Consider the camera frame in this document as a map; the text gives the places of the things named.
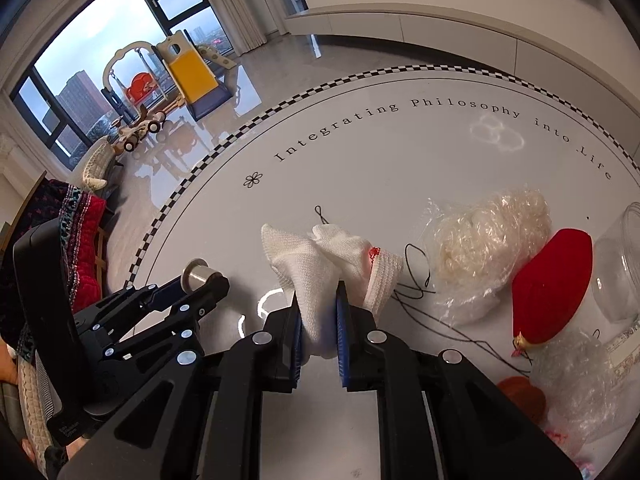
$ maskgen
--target clear plastic bag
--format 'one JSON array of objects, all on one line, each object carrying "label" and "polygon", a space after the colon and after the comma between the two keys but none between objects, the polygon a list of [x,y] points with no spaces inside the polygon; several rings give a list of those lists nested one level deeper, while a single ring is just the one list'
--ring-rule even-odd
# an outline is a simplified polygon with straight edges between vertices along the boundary
[{"label": "clear plastic bag", "polygon": [[531,384],[548,407],[545,433],[571,458],[586,443],[615,428],[617,384],[606,345],[576,329],[567,329],[529,353]]},{"label": "clear plastic bag", "polygon": [[428,201],[420,238],[436,294],[433,313],[449,324],[485,316],[496,293],[537,254],[551,234],[539,191],[496,194],[473,206]]}]

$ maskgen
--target clear plastic jar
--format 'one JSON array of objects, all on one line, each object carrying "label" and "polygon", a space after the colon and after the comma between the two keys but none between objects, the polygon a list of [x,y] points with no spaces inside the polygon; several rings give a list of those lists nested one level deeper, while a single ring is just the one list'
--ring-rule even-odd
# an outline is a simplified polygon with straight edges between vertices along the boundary
[{"label": "clear plastic jar", "polygon": [[629,205],[596,241],[591,289],[609,322],[640,312],[640,203]]}]

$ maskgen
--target black and white checkered pattern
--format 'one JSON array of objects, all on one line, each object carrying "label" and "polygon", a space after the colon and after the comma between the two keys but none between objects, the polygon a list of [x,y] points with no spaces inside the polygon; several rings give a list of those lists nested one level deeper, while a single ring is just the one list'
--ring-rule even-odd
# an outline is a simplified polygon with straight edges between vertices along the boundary
[{"label": "black and white checkered pattern", "polygon": [[320,92],[323,92],[323,91],[328,90],[330,88],[336,88],[337,86],[343,85],[345,83],[350,83],[350,82],[353,82],[353,81],[358,81],[360,79],[366,79],[366,78],[369,78],[369,77],[375,77],[377,75],[394,74],[394,73],[401,73],[401,72],[420,72],[420,71],[463,72],[463,73],[469,73],[469,74],[484,75],[484,76],[493,77],[493,78],[496,78],[496,79],[502,79],[503,81],[509,81],[511,83],[518,84],[518,85],[523,86],[525,88],[528,88],[530,90],[534,90],[535,92],[538,92],[539,94],[542,94],[542,95],[544,95],[546,97],[549,97],[549,98],[553,99],[554,101],[557,101],[560,104],[563,104],[567,108],[570,108],[573,112],[575,112],[576,114],[580,115],[583,119],[587,120],[589,123],[591,123],[593,126],[595,126],[601,133],[604,134],[604,136],[608,137],[613,142],[613,144],[622,151],[623,155],[627,158],[627,160],[631,163],[631,165],[637,171],[640,171],[640,168],[638,167],[636,162],[633,160],[631,155],[629,155],[625,151],[625,149],[620,145],[620,143],[617,142],[616,139],[614,139],[613,136],[607,130],[605,130],[602,126],[600,126],[600,124],[598,122],[596,122],[593,118],[591,118],[590,116],[585,114],[583,111],[581,111],[580,108],[577,108],[577,107],[573,106],[570,102],[559,98],[556,94],[548,92],[547,90],[545,90],[543,88],[540,88],[539,86],[535,86],[535,85],[533,85],[533,84],[531,84],[531,83],[529,83],[527,81],[524,81],[524,80],[522,80],[522,79],[520,79],[520,78],[518,78],[516,76],[502,74],[502,73],[499,73],[499,72],[490,72],[489,70],[478,70],[476,68],[462,68],[461,66],[448,66],[448,65],[394,66],[394,67],[390,67],[390,68],[381,68],[381,69],[378,69],[378,70],[370,70],[368,72],[361,72],[359,74],[354,74],[354,75],[350,75],[350,76],[347,76],[347,77],[341,77],[340,79],[336,79],[336,80],[331,81],[329,83],[321,84],[319,86],[310,88],[309,90],[307,90],[305,92],[302,92],[300,94],[294,95],[292,98],[287,99],[286,101],[283,101],[283,102],[279,103],[276,107],[269,108],[262,115],[257,116],[256,118],[254,118],[251,121],[247,122],[238,131],[236,131],[235,133],[233,133],[230,136],[228,136],[225,139],[225,142],[223,144],[219,144],[213,150],[211,150],[211,152],[209,152],[209,155],[207,155],[205,158],[203,158],[198,164],[196,164],[193,167],[193,169],[191,170],[190,176],[185,178],[180,183],[180,185],[177,187],[177,189],[169,197],[169,200],[162,206],[162,209],[158,213],[158,216],[153,220],[153,222],[151,222],[151,227],[150,227],[149,231],[146,233],[145,237],[143,238],[142,245],[136,251],[135,261],[129,267],[130,276],[127,279],[127,281],[124,283],[124,286],[126,287],[126,286],[129,286],[129,285],[133,284],[134,280],[136,279],[136,275],[138,274],[138,271],[140,270],[140,265],[142,264],[142,260],[145,257],[146,251],[148,250],[149,246],[151,245],[151,241],[154,239],[154,236],[158,232],[158,229],[162,225],[162,222],[164,221],[166,216],[169,214],[169,211],[171,211],[172,207],[175,205],[175,203],[178,201],[178,199],[182,196],[184,191],[191,185],[191,183],[196,179],[196,177],[200,173],[202,173],[202,171],[210,163],[212,163],[213,160],[215,160],[215,158],[220,153],[224,152],[229,146],[231,146],[231,144],[233,142],[236,142],[236,140],[238,140],[242,136],[244,136],[244,134],[247,134],[253,128],[255,128],[258,124],[260,124],[261,122],[267,120],[269,117],[271,117],[272,115],[276,114],[277,112],[279,112],[281,110],[284,110],[285,108],[291,106],[292,104],[295,104],[295,103],[297,103],[299,101],[302,101],[303,99],[306,99],[307,97],[319,94]]}]

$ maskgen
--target orange round object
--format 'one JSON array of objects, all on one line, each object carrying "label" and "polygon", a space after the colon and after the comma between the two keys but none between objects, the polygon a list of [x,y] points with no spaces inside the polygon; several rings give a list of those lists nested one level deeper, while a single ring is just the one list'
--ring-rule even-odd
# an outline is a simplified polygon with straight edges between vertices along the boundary
[{"label": "orange round object", "polygon": [[545,416],[545,394],[532,386],[529,379],[522,376],[509,377],[498,383],[498,388],[534,424],[540,424]]}]

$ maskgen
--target black string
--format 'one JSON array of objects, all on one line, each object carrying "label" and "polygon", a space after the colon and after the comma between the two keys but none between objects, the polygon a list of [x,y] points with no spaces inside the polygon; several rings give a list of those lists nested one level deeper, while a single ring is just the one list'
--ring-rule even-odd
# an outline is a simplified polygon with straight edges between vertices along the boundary
[{"label": "black string", "polygon": [[320,221],[322,222],[322,225],[326,225],[329,222],[326,220],[326,218],[324,216],[322,216],[322,207],[320,207],[319,205],[316,206],[315,208],[316,214],[320,217]]},{"label": "black string", "polygon": [[[393,291],[393,294],[391,296],[391,298],[395,301],[397,301],[401,306],[402,309],[404,310],[404,312],[412,319],[414,320],[417,324],[419,324],[421,327],[429,330],[430,332],[433,332],[436,335],[439,335],[445,339],[449,339],[450,341],[457,341],[457,342],[464,342],[464,343],[471,343],[474,344],[476,346],[478,346],[478,348],[484,350],[485,352],[487,352],[489,355],[491,355],[492,357],[494,357],[495,359],[497,359],[498,361],[500,361],[501,363],[507,365],[509,368],[511,368],[512,370],[514,370],[515,372],[523,375],[523,376],[527,376],[527,374],[529,374],[529,370],[521,370],[520,368],[515,367],[514,365],[512,365],[510,362],[506,361],[500,354],[498,354],[498,352],[491,346],[491,344],[488,341],[485,340],[476,340],[476,339],[472,339],[470,338],[468,335],[466,335],[465,333],[463,333],[462,331],[458,330],[457,328],[449,325],[448,323],[439,320],[437,317],[432,316],[431,314],[428,314],[427,312],[420,310],[419,308],[414,307],[413,305],[408,304],[407,302],[403,301],[400,299],[400,296],[407,298],[409,300],[421,300],[422,298],[424,298],[425,293],[429,293],[429,294],[435,294],[434,290],[427,290],[428,286],[429,286],[429,282],[431,279],[431,271],[429,271],[429,274],[427,276],[427,279],[424,282],[424,288],[422,288],[419,284],[418,281],[415,279],[414,276],[414,272],[412,271],[411,268],[411,264],[409,263],[409,257],[408,257],[408,248],[414,248],[417,251],[420,252],[420,254],[422,254],[422,256],[424,256],[426,258],[426,254],[424,253],[424,251],[413,245],[413,244],[407,244],[404,247],[404,260],[406,263],[406,268],[409,271],[409,275],[411,276],[412,282],[414,282],[414,285],[406,285],[404,283],[398,283],[399,286],[403,286],[404,288],[407,288],[408,290],[414,290],[416,292],[419,293],[419,296],[409,296],[408,294],[404,294],[403,292],[399,292],[397,289],[395,289]],[[433,329],[432,327],[424,324],[423,322],[421,322],[419,319],[417,319],[416,317],[414,317],[410,312],[409,309],[422,314],[423,316],[428,317],[431,320],[436,321],[437,323],[440,323],[441,325],[449,328],[450,330],[453,330],[453,332],[455,332],[456,334],[458,334],[459,336],[461,336],[462,338],[457,338],[457,337],[453,337],[447,334],[444,334],[442,332],[438,332],[437,330]]]}]

